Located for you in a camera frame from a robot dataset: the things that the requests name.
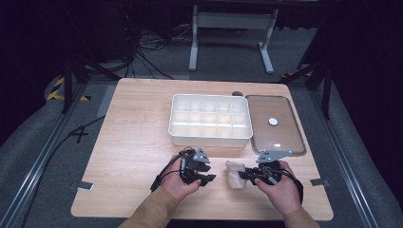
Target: forearm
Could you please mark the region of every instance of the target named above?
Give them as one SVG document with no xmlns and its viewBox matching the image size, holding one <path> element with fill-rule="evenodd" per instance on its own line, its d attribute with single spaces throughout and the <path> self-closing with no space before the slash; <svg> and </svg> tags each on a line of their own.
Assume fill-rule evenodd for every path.
<svg viewBox="0 0 403 228">
<path fill-rule="evenodd" d="M 164 228 L 171 220 L 178 204 L 178 201 L 160 186 L 120 227 Z"/>
<path fill-rule="evenodd" d="M 317 222 L 302 207 L 284 216 L 284 223 L 287 228 L 312 228 L 320 227 Z"/>
</svg>

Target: plastic box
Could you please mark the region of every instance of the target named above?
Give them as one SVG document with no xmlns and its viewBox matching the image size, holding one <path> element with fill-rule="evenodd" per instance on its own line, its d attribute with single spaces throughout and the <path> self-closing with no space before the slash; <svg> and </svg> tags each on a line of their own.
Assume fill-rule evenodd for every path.
<svg viewBox="0 0 403 228">
<path fill-rule="evenodd" d="M 244 147 L 253 135 L 248 101 L 240 96 L 177 94 L 168 132 L 176 145 Z"/>
</svg>

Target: person's left hand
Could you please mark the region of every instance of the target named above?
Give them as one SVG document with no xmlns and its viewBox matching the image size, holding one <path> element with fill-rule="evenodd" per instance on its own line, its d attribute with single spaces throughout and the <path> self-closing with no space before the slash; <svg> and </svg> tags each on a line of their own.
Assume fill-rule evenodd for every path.
<svg viewBox="0 0 403 228">
<path fill-rule="evenodd" d="M 190 184 L 185 184 L 180 176 L 181 169 L 181 160 L 182 158 L 177 159 L 171 166 L 169 166 L 163 175 L 172 172 L 163 177 L 160 186 L 163 187 L 166 191 L 168 191 L 177 201 L 182 201 L 190 194 L 196 192 L 201 185 L 200 180 L 193 181 Z"/>
</svg>

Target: transparent lid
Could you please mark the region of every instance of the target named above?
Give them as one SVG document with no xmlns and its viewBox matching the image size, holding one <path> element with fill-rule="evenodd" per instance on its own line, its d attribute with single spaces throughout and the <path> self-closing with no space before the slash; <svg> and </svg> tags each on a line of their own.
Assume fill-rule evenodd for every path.
<svg viewBox="0 0 403 228">
<path fill-rule="evenodd" d="M 292 151 L 294 156 L 306 152 L 290 101 L 281 96 L 248 95 L 249 113 L 255 153 Z"/>
</svg>

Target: human hand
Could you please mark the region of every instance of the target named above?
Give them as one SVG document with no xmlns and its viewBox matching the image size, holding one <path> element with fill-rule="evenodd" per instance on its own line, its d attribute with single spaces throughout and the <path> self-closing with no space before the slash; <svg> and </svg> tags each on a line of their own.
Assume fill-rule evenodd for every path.
<svg viewBox="0 0 403 228">
<path fill-rule="evenodd" d="M 196 192 L 201 185 L 201 181 L 193 181 L 190 184 L 185 184 L 180 176 L 179 170 L 181 170 L 181 158 L 177 159 L 175 162 L 169 166 L 165 172 L 163 172 L 163 177 L 160 186 L 168 191 L 177 201 L 184 200 L 190 194 Z"/>
<path fill-rule="evenodd" d="M 279 161 L 280 167 L 294 175 L 293 170 L 286 161 Z M 268 185 L 263 180 L 255 179 L 258 189 L 265 193 L 275 208 L 284 216 L 301 207 L 299 193 L 293 180 L 282 175 L 281 180 L 275 185 Z"/>
</svg>

